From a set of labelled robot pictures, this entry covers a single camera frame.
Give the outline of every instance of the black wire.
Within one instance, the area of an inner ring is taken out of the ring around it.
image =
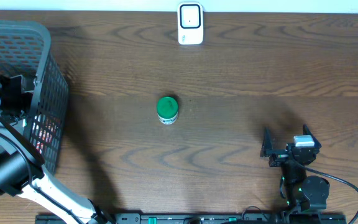
[[[302,169],[307,170],[307,171],[310,171],[310,172],[314,172],[315,174],[322,175],[322,176],[325,176],[325,177],[334,179],[334,180],[336,180],[336,181],[339,181],[340,183],[346,184],[346,185],[352,187],[352,188],[358,193],[358,188],[357,188],[355,185],[353,185],[352,183],[350,183],[350,182],[348,182],[348,181],[346,181],[346,180],[344,180],[344,179],[341,179],[341,178],[339,178],[339,177],[335,177],[335,176],[333,176],[333,175],[329,175],[329,174],[326,174],[326,173],[324,173],[324,172],[320,172],[320,171],[311,169],[311,168],[309,168],[309,167],[305,167],[304,165],[300,164],[300,163],[295,159],[295,157],[294,157],[292,151],[290,151],[290,155],[292,156],[292,159],[295,161],[295,164],[296,164],[298,167],[301,167]],[[356,214],[355,214],[354,217],[352,218],[352,220],[349,222],[349,224],[353,224],[353,223],[356,221],[357,218],[358,218],[358,209],[357,209]]]
[[[241,218],[242,218],[243,220],[245,220],[244,215],[246,215],[248,209],[250,209],[250,208],[256,208],[256,209],[258,209],[258,210],[260,211],[260,213],[266,218],[266,221],[269,220],[269,219],[267,218],[267,216],[263,213],[263,211],[262,211],[260,208],[258,208],[258,207],[256,207],[256,206],[253,206],[253,205],[249,206],[248,208],[246,208],[246,209],[243,211],[243,213],[241,214]]]
[[[11,144],[12,146],[14,146],[17,151],[19,152],[19,154],[23,157],[24,161],[25,161],[25,165],[27,166],[27,170],[29,172],[29,185],[32,189],[34,189],[37,193],[39,193],[40,195],[42,195],[43,197],[45,197],[50,203],[54,204],[56,207],[62,209],[63,211],[65,211],[67,214],[69,214],[69,216],[73,217],[74,220],[78,223],[78,224],[83,224],[83,222],[81,220],[79,220],[78,217],[76,215],[74,215],[71,210],[65,208],[64,206],[60,205],[58,202],[54,201],[54,199],[50,198],[47,194],[45,194],[43,191],[41,191],[39,188],[35,187],[32,184],[32,172],[31,172],[31,166],[29,163],[29,160],[27,158],[27,156],[25,156],[23,150],[11,139],[9,139],[7,136],[3,135],[2,133],[0,133],[0,138],[2,138],[3,140],[7,141],[9,144]]]

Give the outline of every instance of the green bottle cap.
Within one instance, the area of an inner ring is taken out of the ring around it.
[[[177,101],[169,96],[161,98],[157,103],[157,114],[163,119],[172,119],[178,113]]]

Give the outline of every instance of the wooden table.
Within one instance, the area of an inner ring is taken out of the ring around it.
[[[259,157],[269,126],[281,148],[308,124],[312,168],[358,186],[358,15],[205,13],[204,42],[177,42],[172,12],[0,11],[52,35],[70,83],[56,177],[111,212],[241,212],[285,207],[281,171]],[[179,98],[174,125],[155,105]],[[348,221],[350,187],[329,180],[328,211]],[[46,209],[0,197],[0,222]]]

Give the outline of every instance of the gray plastic basket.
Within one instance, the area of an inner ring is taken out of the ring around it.
[[[34,78],[34,94],[23,136],[43,155],[55,173],[68,85],[50,53],[50,34],[36,22],[0,21],[0,74]]]

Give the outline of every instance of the white plug-in device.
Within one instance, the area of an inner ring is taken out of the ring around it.
[[[203,7],[197,2],[185,2],[178,6],[179,44],[200,44],[204,38]]]

